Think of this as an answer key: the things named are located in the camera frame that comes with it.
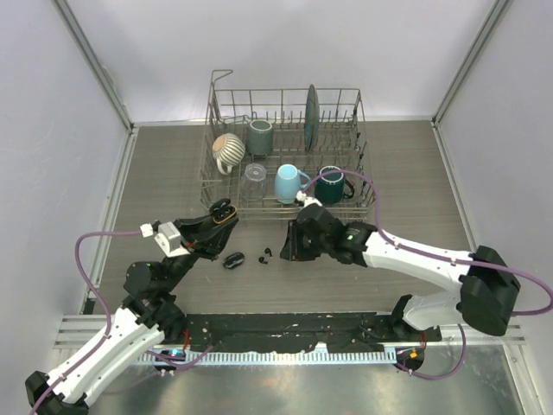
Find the black earbud charging case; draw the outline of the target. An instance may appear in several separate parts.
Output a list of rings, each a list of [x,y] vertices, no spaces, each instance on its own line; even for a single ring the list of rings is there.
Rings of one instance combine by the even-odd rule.
[[[245,262],[245,255],[242,252],[234,252],[223,260],[223,267],[227,270],[233,270]]]

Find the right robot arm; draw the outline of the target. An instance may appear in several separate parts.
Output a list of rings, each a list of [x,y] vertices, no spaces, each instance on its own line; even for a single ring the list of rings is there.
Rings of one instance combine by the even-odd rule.
[[[390,320],[399,341],[442,324],[466,323],[486,335],[502,336],[512,317],[520,283],[492,248],[448,251],[387,235],[374,225],[342,223],[324,207],[302,208],[288,224],[281,259],[313,261],[322,254],[344,265],[400,272],[441,287],[428,296],[404,295]]]

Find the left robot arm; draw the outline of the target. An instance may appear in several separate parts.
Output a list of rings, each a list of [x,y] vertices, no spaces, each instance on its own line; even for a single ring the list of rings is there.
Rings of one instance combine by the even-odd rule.
[[[146,223],[134,232],[152,238],[164,258],[129,266],[128,295],[105,326],[78,352],[48,373],[25,381],[34,414],[86,414],[105,388],[138,356],[163,342],[176,344],[187,326],[172,291],[199,259],[214,261],[238,224],[234,207],[196,219]]]

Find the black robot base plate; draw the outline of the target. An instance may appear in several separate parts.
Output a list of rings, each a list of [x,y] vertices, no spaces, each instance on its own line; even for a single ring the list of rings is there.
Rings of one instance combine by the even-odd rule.
[[[187,314],[165,344],[188,345],[193,351],[213,346],[216,352],[296,354],[324,343],[330,353],[382,351],[386,343],[439,342],[438,328],[422,335],[376,312]]]

